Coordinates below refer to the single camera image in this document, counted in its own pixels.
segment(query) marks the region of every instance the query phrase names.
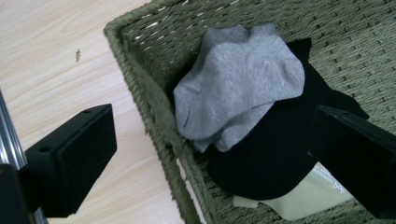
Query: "black garment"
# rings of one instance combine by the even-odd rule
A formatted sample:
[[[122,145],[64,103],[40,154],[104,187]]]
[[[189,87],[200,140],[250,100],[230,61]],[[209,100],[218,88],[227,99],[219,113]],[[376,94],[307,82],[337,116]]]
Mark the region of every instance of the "black garment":
[[[294,189],[317,162],[310,157],[308,140],[317,105],[368,115],[351,97],[329,88],[308,63],[311,40],[288,44],[305,70],[300,97],[275,102],[254,129],[227,152],[217,152],[207,171],[231,194],[254,200],[281,197]]]

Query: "light wood surface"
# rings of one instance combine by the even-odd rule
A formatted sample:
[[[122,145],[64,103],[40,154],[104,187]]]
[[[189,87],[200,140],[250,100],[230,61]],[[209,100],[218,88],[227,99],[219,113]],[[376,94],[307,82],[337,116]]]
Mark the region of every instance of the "light wood surface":
[[[148,1],[0,0],[0,88],[24,149],[79,111],[113,104],[117,153],[78,212],[50,223],[182,223],[103,34]]]

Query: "laundry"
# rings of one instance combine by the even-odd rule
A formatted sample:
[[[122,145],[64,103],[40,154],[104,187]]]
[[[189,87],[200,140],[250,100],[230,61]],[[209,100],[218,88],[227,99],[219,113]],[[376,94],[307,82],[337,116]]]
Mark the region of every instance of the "laundry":
[[[353,196],[318,162],[308,175],[286,195],[266,201],[233,196],[233,206],[257,208],[259,203],[265,203],[282,218],[294,221],[352,199]]]
[[[289,47],[304,66],[303,94],[275,102],[244,139],[209,159],[208,173],[233,195],[271,200],[286,195],[304,179],[317,163],[306,153],[317,105],[369,118],[352,97],[331,90],[309,64],[310,39],[290,43]]]
[[[279,100],[304,89],[304,69],[272,23],[208,28],[190,72],[174,89],[177,129],[204,152],[227,151]]]

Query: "woven basket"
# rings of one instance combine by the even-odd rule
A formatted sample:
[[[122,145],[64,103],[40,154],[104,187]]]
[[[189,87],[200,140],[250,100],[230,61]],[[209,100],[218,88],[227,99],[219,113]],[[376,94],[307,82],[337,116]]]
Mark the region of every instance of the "woven basket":
[[[268,21],[287,42],[311,37],[310,62],[326,82],[353,96],[373,124],[396,134],[396,1],[153,1],[116,18],[105,33],[187,223],[200,222],[187,180],[206,223],[289,223],[264,204],[233,207],[233,196],[208,176],[207,155],[178,134],[172,95],[197,57],[207,27],[250,28]],[[389,221],[375,219],[352,201],[295,223]]]

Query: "silver rod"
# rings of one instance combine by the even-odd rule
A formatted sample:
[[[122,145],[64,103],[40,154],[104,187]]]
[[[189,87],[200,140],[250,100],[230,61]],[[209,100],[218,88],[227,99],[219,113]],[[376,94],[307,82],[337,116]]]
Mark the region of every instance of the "silver rod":
[[[14,166],[16,170],[20,170],[27,164],[21,148],[20,140],[15,132],[14,125],[9,116],[6,102],[0,90],[0,163],[7,163]],[[41,208],[34,213],[36,224],[48,224]]]

